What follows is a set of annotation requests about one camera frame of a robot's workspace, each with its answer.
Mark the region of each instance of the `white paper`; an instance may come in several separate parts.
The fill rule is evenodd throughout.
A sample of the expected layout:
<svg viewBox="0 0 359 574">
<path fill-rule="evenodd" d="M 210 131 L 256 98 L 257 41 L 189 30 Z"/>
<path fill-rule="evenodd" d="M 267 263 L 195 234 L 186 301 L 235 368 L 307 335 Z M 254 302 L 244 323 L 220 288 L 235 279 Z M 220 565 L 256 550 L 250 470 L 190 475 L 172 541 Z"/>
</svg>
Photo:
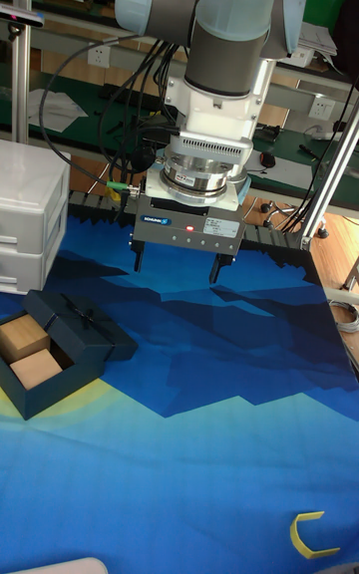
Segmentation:
<svg viewBox="0 0 359 574">
<path fill-rule="evenodd" d="M 29 124 L 40 126 L 39 109 L 43 89 L 36 89 L 29 94 Z M 87 118 L 88 115 L 67 94 L 49 92 L 45 101 L 44 126 L 54 132 L 61 133 L 77 118 Z"/>
<path fill-rule="evenodd" d="M 268 182 L 282 182 L 290 186 L 308 189 L 312 179 L 312 169 L 309 164 L 299 164 L 282 157 L 275 158 L 272 168 L 264 168 L 260 163 L 260 151 L 253 150 L 249 160 L 244 165 L 248 175 L 255 175 L 267 179 Z"/>
<path fill-rule="evenodd" d="M 331 56 L 336 56 L 337 53 L 337 48 L 327 27 L 310 25 L 310 23 L 302 23 L 299 45 L 325 51 Z"/>
</svg>

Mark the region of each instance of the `aluminum pole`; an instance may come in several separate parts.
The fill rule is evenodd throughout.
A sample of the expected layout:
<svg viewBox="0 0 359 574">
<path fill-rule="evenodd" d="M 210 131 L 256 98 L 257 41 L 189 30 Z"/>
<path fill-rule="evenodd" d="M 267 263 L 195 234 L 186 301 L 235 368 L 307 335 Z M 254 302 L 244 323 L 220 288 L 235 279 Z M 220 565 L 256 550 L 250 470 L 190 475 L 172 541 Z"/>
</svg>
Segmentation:
<svg viewBox="0 0 359 574">
<path fill-rule="evenodd" d="M 31 10 L 32 0 L 13 1 L 15 7 Z M 12 140 L 22 144 L 29 141 L 30 37 L 31 27 L 26 25 L 13 43 Z"/>
<path fill-rule="evenodd" d="M 323 181 L 314 193 L 312 204 L 306 214 L 301 230 L 298 232 L 301 248 L 310 244 L 316 227 L 319 224 L 340 179 L 344 173 L 352 152 L 359 140 L 359 98 L 357 99 L 350 118 L 345 126 L 337 150 L 331 160 Z"/>
</svg>

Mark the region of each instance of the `power outlet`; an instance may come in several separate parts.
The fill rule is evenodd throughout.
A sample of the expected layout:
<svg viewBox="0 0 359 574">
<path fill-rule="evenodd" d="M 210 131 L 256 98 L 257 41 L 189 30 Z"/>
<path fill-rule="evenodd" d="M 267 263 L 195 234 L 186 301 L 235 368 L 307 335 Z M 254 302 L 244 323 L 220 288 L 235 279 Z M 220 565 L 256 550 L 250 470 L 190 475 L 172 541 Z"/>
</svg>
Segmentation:
<svg viewBox="0 0 359 574">
<path fill-rule="evenodd" d="M 96 67 L 104 67 L 104 69 L 109 69 L 110 54 L 111 47 L 104 46 L 90 49 L 90 51 L 88 51 L 88 64 L 96 65 Z"/>
<path fill-rule="evenodd" d="M 329 120 L 333 112 L 335 102 L 323 96 L 315 96 L 309 112 L 309 118 L 317 120 Z"/>
</svg>

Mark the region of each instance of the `black cable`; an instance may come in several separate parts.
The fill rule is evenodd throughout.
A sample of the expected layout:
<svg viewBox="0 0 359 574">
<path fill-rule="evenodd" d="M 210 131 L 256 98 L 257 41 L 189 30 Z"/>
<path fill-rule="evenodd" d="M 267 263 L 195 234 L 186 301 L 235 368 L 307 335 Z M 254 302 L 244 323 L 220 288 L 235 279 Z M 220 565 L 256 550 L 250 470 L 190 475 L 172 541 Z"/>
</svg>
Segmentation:
<svg viewBox="0 0 359 574">
<path fill-rule="evenodd" d="M 52 141 L 50 140 L 45 127 L 44 127 L 44 107 L 45 107 L 45 101 L 46 98 L 49 94 L 50 88 L 54 82 L 54 80 L 59 76 L 59 74 L 62 72 L 62 70 L 69 64 L 71 63 L 72 60 L 74 60 L 74 58 L 77 58 L 78 56 L 80 56 L 81 54 L 84 54 L 85 52 L 91 50 L 91 49 L 96 49 L 97 47 L 102 47 L 103 45 L 109 45 L 109 43 L 112 42 L 121 42 L 123 40 L 129 40 L 129 39 L 133 39 L 133 38 L 138 38 L 137 35 L 131 35 L 131 36 L 125 36 L 124 38 L 116 38 L 113 41 L 102 41 L 101 43 L 93 43 L 91 45 L 87 45 L 86 47 L 83 47 L 82 49 L 80 49 L 79 51 L 75 52 L 74 54 L 72 54 L 71 56 L 69 56 L 69 58 L 67 58 L 56 70 L 56 72 L 52 75 L 52 77 L 49 80 L 48 85 L 46 86 L 46 89 L 43 93 L 42 99 L 41 99 L 41 103 L 40 103 L 40 108 L 39 108 L 39 123 L 40 123 L 40 129 L 41 129 L 41 133 L 43 135 L 44 140 L 46 141 L 46 143 L 48 144 L 48 146 L 52 149 L 52 151 L 58 156 L 60 157 L 64 162 L 66 162 L 67 164 L 69 164 L 70 166 L 73 166 L 74 168 L 76 168 L 78 171 L 80 171 L 81 173 L 84 173 L 85 175 L 88 175 L 89 177 L 91 177 L 93 180 L 95 180 L 96 182 L 99 182 L 100 184 L 104 184 L 106 185 L 107 182 L 103 179 L 100 179 L 99 177 L 96 177 L 93 173 L 90 173 L 89 171 L 87 171 L 85 168 L 82 168 L 81 166 L 79 166 L 78 164 L 75 164 L 74 162 L 72 162 L 70 159 L 68 159 L 67 157 L 65 157 L 64 155 L 62 155 L 62 153 L 55 147 L 55 145 L 52 143 Z"/>
<path fill-rule="evenodd" d="M 178 50 L 179 45 L 169 45 L 167 51 L 164 53 L 163 60 L 158 69 L 158 85 L 159 85 L 159 95 L 160 95 L 160 107 L 161 111 L 165 114 L 166 118 L 169 122 L 176 123 L 174 117 L 170 114 L 166 103 L 165 103 L 165 92 L 166 92 L 166 84 L 168 81 L 169 70 L 171 60 Z"/>
<path fill-rule="evenodd" d="M 129 143 L 138 134 L 144 134 L 145 132 L 151 132 L 151 131 L 165 131 L 165 132 L 169 132 L 171 134 L 173 132 L 177 132 L 177 133 L 179 132 L 179 130 L 175 126 L 166 127 L 165 125 L 147 125 L 146 127 L 139 127 L 138 129 L 133 129 L 123 139 L 122 146 L 118 149 L 118 151 L 114 155 L 114 158 L 113 158 L 111 165 L 110 165 L 109 179 L 113 179 L 113 172 L 114 172 L 115 164 L 119 158 L 119 155 L 121 154 L 121 151 L 124 150 L 124 146 L 126 146 L 126 144 Z"/>
<path fill-rule="evenodd" d="M 162 43 L 162 44 L 160 45 L 160 47 L 156 50 L 156 47 L 159 45 L 159 43 L 160 43 L 160 40 L 157 40 L 157 41 L 155 42 L 155 44 L 151 47 L 151 49 L 150 49 L 148 55 L 146 56 L 146 62 L 148 63 L 148 67 L 147 67 L 147 69 L 146 69 L 146 73 L 145 73 L 145 76 L 144 76 L 144 79 L 143 79 L 143 82 L 142 82 L 142 85 L 141 85 L 141 91 L 140 91 L 139 102 L 138 102 L 138 105 L 140 106 L 140 110 L 139 110 L 139 107 L 138 107 L 138 109 L 137 109 L 137 119 L 136 119 L 136 123 L 135 123 L 135 129 L 138 129 L 138 128 L 139 128 L 140 112 L 141 112 L 141 103 L 142 103 L 142 98 L 143 98 L 143 93 L 144 93 L 144 88 L 145 88 L 145 84 L 146 84 L 147 77 L 148 77 L 148 75 L 149 75 L 149 73 L 150 73 L 150 71 L 151 71 L 151 69 L 152 69 L 152 67 L 153 67 L 153 65 L 154 65 L 155 60 L 157 59 L 157 57 L 163 52 L 163 50 L 164 50 L 164 49 L 167 47 L 167 45 L 168 45 L 168 43 Z M 141 68 L 143 65 L 144 65 L 144 63 L 142 63 L 142 64 L 140 65 L 140 67 L 139 67 L 137 73 L 139 72 L 140 68 Z M 126 106 L 129 105 L 129 101 L 130 101 L 130 94 L 129 94 L 128 98 L 127 98 Z M 126 125 L 125 122 L 124 122 L 123 140 L 122 140 L 121 146 L 119 147 L 119 151 L 118 151 L 118 153 L 117 153 L 117 155 L 119 155 L 119 156 L 121 157 L 121 182 L 126 182 L 126 180 L 127 180 L 127 175 L 128 175 L 128 162 L 126 161 L 126 143 L 127 143 L 126 137 L 127 137 L 127 125 Z M 111 164 L 114 165 L 113 168 L 115 168 L 115 167 L 119 168 L 119 166 L 118 166 L 116 163 L 114 163 L 113 160 L 112 160 Z"/>
<path fill-rule="evenodd" d="M 160 83 L 160 81 L 159 81 L 159 76 L 160 76 L 160 74 L 161 74 L 161 71 L 162 71 L 164 62 L 165 62 L 165 60 L 166 60 L 166 58 L 167 58 L 167 54 L 168 54 L 168 52 L 169 52 L 169 49 L 170 49 L 171 46 L 172 46 L 170 43 L 165 43 L 165 45 L 166 45 L 166 46 L 165 46 L 165 48 L 164 48 L 164 54 L 163 54 L 163 56 L 162 56 L 161 62 L 160 62 L 159 66 L 157 67 L 157 69 L 156 69 L 156 71 L 155 71 L 155 73 L 154 73 L 154 82 L 156 83 L 156 85 L 159 85 L 159 83 Z"/>
<path fill-rule="evenodd" d="M 112 96 L 110 97 L 110 99 L 108 100 L 106 106 L 104 107 L 101 115 L 100 115 L 100 119 L 99 119 L 99 124 L 98 124 L 98 143 L 99 143 L 99 149 L 101 151 L 101 153 L 105 156 L 106 160 L 108 161 L 109 164 L 112 163 L 112 160 L 110 158 L 110 156 L 107 154 L 104 144 L 102 142 L 102 129 L 103 129 L 103 124 L 104 124 L 104 119 L 105 119 L 105 115 L 108 112 L 110 106 L 113 104 L 113 102 L 116 100 L 116 98 L 125 90 L 125 88 L 130 85 L 132 82 L 134 82 L 136 80 L 136 78 L 143 72 L 144 69 L 147 68 L 148 64 L 151 63 L 153 60 L 151 58 L 153 49 L 155 48 L 157 43 L 154 43 L 151 47 L 151 49 L 148 51 L 148 53 L 146 54 L 145 58 L 143 59 L 143 61 L 141 62 L 139 68 L 124 82 L 121 84 L 121 86 L 116 89 L 116 91 L 112 94 Z"/>
<path fill-rule="evenodd" d="M 342 111 L 341 116 L 340 116 L 340 118 L 339 118 L 338 127 L 340 126 L 340 124 L 341 124 L 341 122 L 342 122 L 342 120 L 343 120 L 343 118 L 344 118 L 344 116 L 345 116 L 346 110 L 347 110 L 348 105 L 349 105 L 350 98 L 351 98 L 352 93 L 353 93 L 353 91 L 354 91 L 354 89 L 355 89 L 355 87 L 356 87 L 356 85 L 357 85 L 357 83 L 358 83 L 358 80 L 359 80 L 359 74 L 358 74 L 356 80 L 353 82 L 353 84 L 352 84 L 352 86 L 351 86 L 351 88 L 350 88 L 348 97 L 347 97 L 347 99 L 346 99 L 346 101 L 345 101 L 345 104 L 344 104 L 344 107 L 343 107 L 343 111 Z M 308 197 L 309 197 L 309 195 L 310 195 L 311 187 L 312 187 L 313 184 L 314 184 L 314 181 L 315 181 L 315 178 L 316 178 L 317 173 L 318 173 L 318 171 L 319 171 L 319 168 L 320 168 L 320 166 L 321 166 L 321 164 L 322 164 L 322 162 L 323 162 L 323 160 L 324 160 L 326 154 L 328 153 L 330 147 L 331 147 L 332 144 L 333 144 L 333 141 L 334 141 L 334 138 L 335 138 L 335 134 L 336 134 L 336 132 L 333 132 L 333 135 L 332 135 L 332 137 L 331 137 L 331 139 L 330 139 L 330 141 L 329 141 L 327 147 L 325 148 L 324 153 L 322 154 L 321 158 L 319 159 L 318 163 L 316 164 L 316 167 L 315 167 L 315 170 L 314 170 L 314 174 L 313 174 L 313 177 L 312 177 L 311 182 L 310 182 L 310 184 L 309 184 L 308 190 L 307 190 L 307 192 L 306 192 L 306 194 L 305 194 L 305 196 L 304 196 L 304 199 L 302 200 L 301 204 L 298 206 L 298 208 L 297 208 L 297 210 L 295 211 L 295 213 L 293 213 L 294 217 L 291 216 L 291 217 L 288 219 L 288 221 L 284 224 L 283 228 L 281 229 L 283 233 L 287 233 L 288 231 L 292 231 L 292 230 L 294 229 L 294 227 L 298 224 L 298 222 L 300 222 L 301 219 L 303 219 L 303 217 L 305 216 L 305 214 L 308 212 L 308 210 L 309 210 L 309 208 L 310 208 L 310 205 L 311 205 L 311 203 L 312 203 L 312 200 L 313 200 L 314 195 L 310 198 L 308 204 L 306 205 L 306 207 L 305 207 L 305 213 L 304 213 L 304 214 L 303 214 L 303 212 L 300 213 L 300 211 L 302 211 L 303 206 L 304 206 L 305 202 L 307 201 L 307 199 L 308 199 Z"/>
<path fill-rule="evenodd" d="M 155 47 L 156 47 L 156 45 L 153 45 L 153 46 L 152 46 L 152 48 L 150 49 L 150 51 L 146 54 L 145 60 L 149 57 L 149 54 L 150 54 L 152 51 L 155 50 Z M 150 65 L 148 66 L 148 69 L 147 69 L 147 72 L 148 72 L 148 73 L 150 72 L 152 66 L 153 66 L 153 64 L 150 64 Z M 117 124 L 115 127 L 112 127 L 111 129 L 109 129 L 109 130 L 106 132 L 107 134 L 112 134 L 114 131 L 117 131 L 119 128 L 122 128 L 123 130 L 126 129 L 126 127 L 127 127 L 127 116 L 128 116 L 128 110 L 129 110 L 130 100 L 131 100 L 131 96 L 132 96 L 132 93 L 133 93 L 133 90 L 134 90 L 134 87 L 135 87 L 135 82 L 136 82 L 137 77 L 138 77 L 138 76 L 135 76 L 135 77 L 134 77 L 134 75 L 132 75 L 133 81 L 131 82 L 131 86 L 129 87 L 129 93 L 128 93 L 127 98 L 126 98 L 126 100 L 125 100 L 123 120 L 122 120 L 119 124 Z"/>
</svg>

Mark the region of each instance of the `cable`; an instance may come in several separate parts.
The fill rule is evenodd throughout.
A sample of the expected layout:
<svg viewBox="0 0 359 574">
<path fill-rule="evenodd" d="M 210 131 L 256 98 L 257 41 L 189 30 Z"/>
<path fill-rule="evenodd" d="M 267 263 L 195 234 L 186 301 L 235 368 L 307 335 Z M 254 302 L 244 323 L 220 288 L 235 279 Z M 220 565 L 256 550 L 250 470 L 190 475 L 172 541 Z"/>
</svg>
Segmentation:
<svg viewBox="0 0 359 574">
<path fill-rule="evenodd" d="M 346 99 L 346 101 L 345 101 L 345 104 L 344 104 L 344 107 L 343 107 L 343 111 L 342 111 L 341 116 L 340 116 L 339 121 L 338 121 L 338 127 L 340 126 L 340 124 L 341 124 L 341 122 L 342 122 L 342 120 L 343 120 L 343 118 L 344 118 L 344 116 L 345 116 L 346 110 L 347 110 L 348 105 L 349 105 L 350 98 L 351 98 L 351 96 L 352 96 L 352 93 L 353 93 L 353 91 L 354 91 L 356 85 L 357 85 L 358 80 L 359 80 L 359 74 L 358 74 L 356 80 L 353 82 L 353 84 L 352 84 L 352 86 L 351 86 L 351 88 L 350 88 L 348 97 L 347 97 L 347 99 Z M 313 200 L 314 195 L 310 198 L 310 200 L 309 200 L 308 203 L 306 204 L 305 208 L 303 209 L 304 204 L 305 204 L 305 202 L 307 201 L 307 199 L 308 199 L 308 197 L 309 197 L 309 195 L 310 195 L 311 187 L 312 187 L 313 184 L 314 184 L 314 181 L 315 181 L 315 178 L 316 178 L 317 173 L 318 173 L 318 171 L 319 171 L 319 168 L 320 168 L 320 166 L 321 166 L 321 164 L 322 164 L 322 162 L 323 162 L 323 160 L 324 160 L 326 154 L 328 153 L 330 147 L 331 147 L 332 144 L 333 144 L 333 141 L 334 141 L 334 138 L 335 138 L 335 134 L 336 134 L 336 132 L 333 132 L 333 135 L 332 135 L 332 137 L 331 137 L 331 139 L 330 139 L 330 141 L 329 141 L 327 147 L 325 148 L 323 155 L 321 156 L 320 160 L 318 161 L 318 163 L 317 163 L 317 165 L 316 165 L 316 167 L 315 167 L 314 174 L 313 174 L 313 177 L 312 177 L 311 182 L 310 182 L 310 184 L 309 184 L 308 190 L 307 190 L 307 192 L 306 192 L 306 194 L 305 194 L 305 196 L 304 196 L 304 199 L 302 200 L 301 204 L 298 206 L 298 208 L 297 208 L 297 210 L 296 210 L 295 217 L 290 217 L 290 218 L 288 219 L 288 221 L 286 222 L 286 224 L 284 224 L 283 228 L 281 229 L 283 233 L 287 233 L 288 231 L 292 231 L 292 230 L 294 229 L 294 227 L 298 224 L 298 222 L 300 222 L 300 221 L 303 219 L 303 217 L 306 215 L 306 213 L 308 212 L 308 210 L 309 210 L 309 208 L 310 208 L 310 205 L 311 205 L 311 203 L 312 203 L 312 200 Z"/>
<path fill-rule="evenodd" d="M 354 222 L 353 219 L 350 219 L 350 217 L 346 217 L 345 215 L 343 215 L 343 218 L 346 219 L 347 222 L 350 222 L 351 224 L 354 224 L 354 226 L 359 226 L 358 222 Z"/>
<path fill-rule="evenodd" d="M 104 124 L 104 119 L 105 119 L 105 115 L 108 112 L 110 106 L 113 104 L 113 102 L 116 100 L 116 98 L 125 90 L 125 88 L 130 85 L 131 83 L 133 83 L 136 78 L 143 72 L 144 69 L 147 68 L 148 64 L 150 62 L 152 62 L 152 52 L 153 49 L 155 48 L 157 43 L 154 43 L 151 47 L 151 49 L 148 51 L 148 53 L 146 54 L 145 58 L 143 59 L 143 61 L 141 62 L 139 68 L 124 82 L 121 84 L 121 86 L 116 89 L 116 91 L 112 94 L 112 96 L 110 97 L 110 99 L 108 100 L 106 106 L 104 107 L 101 115 L 100 115 L 100 119 L 99 119 L 99 124 L 98 124 L 98 143 L 99 143 L 99 149 L 101 151 L 101 153 L 103 154 L 103 156 L 106 158 L 107 162 L 111 163 L 112 159 L 110 158 L 110 156 L 107 154 L 104 144 L 102 142 L 102 129 L 103 129 L 103 124 Z"/>
<path fill-rule="evenodd" d="M 65 157 L 64 155 L 62 155 L 62 153 L 55 147 L 55 145 L 52 143 L 52 141 L 50 140 L 46 130 L 45 130 L 45 126 L 44 126 L 44 107 L 45 107 L 45 101 L 46 98 L 50 92 L 50 88 L 54 82 L 54 80 L 59 76 L 59 74 L 62 72 L 62 70 L 69 64 L 71 63 L 72 60 L 74 60 L 74 58 L 77 58 L 78 56 L 80 56 L 81 54 L 84 54 L 84 52 L 90 51 L 91 49 L 96 49 L 97 47 L 102 47 L 103 45 L 112 45 L 113 43 L 118 43 L 124 40 L 130 40 L 133 38 L 138 38 L 138 35 L 136 34 L 132 34 L 131 36 L 125 36 L 124 38 L 116 38 L 113 41 L 102 41 L 101 43 L 93 43 L 91 45 L 87 45 L 86 47 L 83 47 L 82 49 L 80 49 L 79 51 L 75 52 L 74 54 L 72 54 L 71 56 L 69 56 L 69 58 L 67 58 L 56 70 L 56 72 L 52 75 L 52 77 L 49 80 L 48 85 L 46 86 L 46 89 L 43 93 L 42 99 L 41 99 L 41 103 L 40 103 L 40 108 L 39 108 L 39 123 L 40 123 L 40 129 L 41 129 L 41 133 L 43 135 L 44 140 L 46 141 L 46 143 L 48 144 L 48 146 L 52 149 L 52 151 L 58 156 L 60 157 L 64 162 L 66 162 L 67 164 L 69 164 L 70 166 L 73 166 L 74 168 L 76 168 L 78 171 L 80 171 L 81 173 L 83 173 L 84 175 L 88 175 L 89 177 L 91 177 L 94 181 L 99 182 L 100 184 L 104 184 L 106 185 L 106 181 L 100 179 L 99 177 L 96 177 L 93 173 L 91 173 L 90 171 L 87 171 L 85 168 L 82 168 L 81 166 L 79 166 L 78 164 L 75 164 L 74 162 L 72 162 L 70 159 L 68 159 L 67 157 Z"/>
<path fill-rule="evenodd" d="M 171 60 L 178 50 L 179 45 L 170 45 L 168 44 L 168 48 L 164 53 L 163 59 L 160 63 L 159 68 L 155 71 L 154 74 L 154 81 L 159 86 L 159 96 L 160 96 L 160 109 L 165 114 L 166 118 L 169 122 L 176 123 L 174 117 L 171 115 L 169 109 L 165 103 L 165 92 L 166 92 L 166 84 L 168 81 L 169 70 Z"/>
<path fill-rule="evenodd" d="M 351 315 L 353 315 L 353 321 L 349 323 L 340 323 L 335 322 L 339 331 L 343 333 L 357 333 L 359 331 L 359 311 L 352 306 L 352 304 L 347 304 L 346 302 L 335 302 L 331 300 L 329 302 L 329 306 L 339 306 L 340 308 L 344 308 L 346 311 L 349 311 Z"/>
<path fill-rule="evenodd" d="M 325 58 L 326 62 L 329 63 L 329 65 L 332 66 L 332 68 L 334 69 L 334 71 L 336 71 L 336 72 L 337 72 L 338 74 L 340 74 L 341 76 L 345 76 L 345 74 L 344 74 L 343 72 L 339 71 L 339 69 L 337 69 L 337 68 L 335 67 L 335 65 L 334 65 L 334 63 L 333 63 L 333 61 L 332 61 L 332 59 L 331 59 L 331 57 L 330 57 L 329 54 L 326 54 L 325 52 L 320 52 L 320 53 L 321 53 L 321 55 L 323 56 L 323 58 Z"/>
<path fill-rule="evenodd" d="M 107 169 L 109 168 L 109 166 L 110 166 L 109 164 L 106 164 L 105 168 L 104 168 L 103 171 L 100 173 L 99 178 L 101 178 L 101 177 L 103 177 L 103 175 L 105 175 L 105 173 L 106 173 Z M 95 186 L 96 186 L 97 184 L 98 184 L 98 182 L 95 181 L 95 182 L 90 186 L 90 188 L 89 188 L 89 190 L 88 190 L 88 192 L 87 192 L 88 195 L 89 195 L 90 193 L 92 193 L 92 191 L 94 190 L 94 188 L 95 188 Z"/>
<path fill-rule="evenodd" d="M 253 210 L 256 201 L 258 200 L 257 197 L 254 198 L 253 203 L 250 205 L 250 207 L 248 208 L 247 212 L 245 213 L 245 215 L 243 216 L 243 219 L 245 219 L 246 217 L 248 217 L 249 213 Z"/>
<path fill-rule="evenodd" d="M 135 138 L 138 134 L 144 134 L 145 132 L 151 132 L 151 131 L 165 131 L 165 132 L 169 132 L 170 134 L 172 134 L 173 132 L 175 133 L 179 133 L 179 130 L 177 127 L 173 126 L 173 127 L 166 127 L 165 125 L 147 125 L 146 127 L 139 127 L 138 129 L 133 129 L 122 141 L 122 144 L 120 146 L 120 148 L 117 150 L 117 152 L 115 153 L 113 160 L 111 162 L 110 165 L 110 171 L 109 171 L 109 180 L 113 179 L 113 171 L 116 165 L 116 162 L 118 160 L 119 155 L 121 154 L 121 151 L 124 150 L 124 147 L 126 146 L 127 143 L 129 143 L 133 138 Z"/>
<path fill-rule="evenodd" d="M 133 87 L 133 84 L 134 84 L 137 76 L 146 69 L 145 76 L 143 78 L 143 82 L 141 85 L 140 95 L 139 95 L 137 118 L 136 118 L 136 124 L 135 124 L 135 143 L 137 143 L 137 136 L 138 136 L 139 127 L 140 127 L 139 122 L 140 122 L 141 103 L 142 103 L 142 98 L 143 98 L 146 80 L 149 76 L 149 73 L 150 73 L 154 63 L 155 63 L 155 60 L 163 52 L 163 50 L 165 50 L 168 47 L 168 43 L 162 43 L 160 45 L 160 47 L 158 49 L 156 49 L 156 47 L 159 45 L 159 43 L 160 43 L 160 40 L 157 40 L 153 44 L 150 51 L 146 55 L 145 60 L 141 63 L 141 65 L 139 66 L 139 69 L 133 75 L 132 87 Z M 129 101 L 130 101 L 130 94 L 127 98 L 126 107 L 128 106 Z M 126 182 L 126 180 L 127 180 L 127 174 L 128 174 L 128 162 L 126 161 L 126 144 L 127 144 L 127 142 L 128 142 L 127 125 L 124 124 L 123 137 L 122 137 L 120 147 L 119 147 L 118 151 L 116 152 L 114 158 L 111 160 L 111 168 L 110 168 L 110 174 L 109 174 L 110 179 L 112 179 L 112 177 L 113 177 L 113 169 L 115 167 L 119 168 L 119 166 L 117 165 L 117 159 L 118 159 L 118 157 L 120 157 L 121 158 L 121 171 L 122 171 L 121 172 L 121 182 Z"/>
<path fill-rule="evenodd" d="M 321 127 L 321 125 L 311 125 L 310 127 L 308 127 L 307 129 L 305 129 L 303 131 L 303 135 L 305 136 L 305 134 L 307 132 L 310 132 L 311 129 L 316 129 L 318 133 L 323 131 L 323 127 Z"/>
<path fill-rule="evenodd" d="M 288 221 L 288 216 L 284 217 L 284 219 L 282 219 L 282 221 L 279 222 L 279 224 L 277 224 L 277 225 L 275 226 L 275 230 L 277 231 L 278 228 L 280 228 L 280 227 L 281 227 L 285 222 L 287 222 L 287 221 Z"/>
</svg>

